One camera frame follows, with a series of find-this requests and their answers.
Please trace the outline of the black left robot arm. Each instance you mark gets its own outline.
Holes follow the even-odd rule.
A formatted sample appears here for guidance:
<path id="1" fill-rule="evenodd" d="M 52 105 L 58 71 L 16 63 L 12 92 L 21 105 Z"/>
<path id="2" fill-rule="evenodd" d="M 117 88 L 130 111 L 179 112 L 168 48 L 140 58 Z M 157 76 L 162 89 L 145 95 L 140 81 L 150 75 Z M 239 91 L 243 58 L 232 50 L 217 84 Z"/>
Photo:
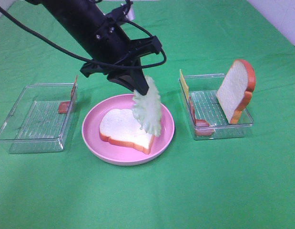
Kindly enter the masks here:
<path id="1" fill-rule="evenodd" d="M 44 6 L 91 56 L 80 69 L 85 77 L 103 73 L 110 82 L 147 94 L 149 86 L 141 57 L 159 54 L 162 44 L 150 33 L 147 38 L 132 40 L 122 30 L 122 24 L 131 23 L 127 14 L 132 1 L 107 14 L 98 8 L 96 0 L 31 0 L 29 3 Z"/>

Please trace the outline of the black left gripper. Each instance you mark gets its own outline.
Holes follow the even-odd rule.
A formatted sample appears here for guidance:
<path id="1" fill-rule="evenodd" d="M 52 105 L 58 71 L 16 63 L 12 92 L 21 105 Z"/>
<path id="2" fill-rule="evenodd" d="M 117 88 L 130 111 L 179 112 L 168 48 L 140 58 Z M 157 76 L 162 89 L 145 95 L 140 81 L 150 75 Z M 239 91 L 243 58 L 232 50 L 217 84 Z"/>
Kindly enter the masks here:
<path id="1" fill-rule="evenodd" d="M 80 21 L 80 45 L 92 57 L 80 71 L 85 77 L 103 73 L 108 81 L 147 95 L 149 86 L 140 58 L 151 53 L 159 54 L 162 44 L 151 34 L 147 38 L 131 40 L 121 28 L 128 22 L 127 19 Z"/>

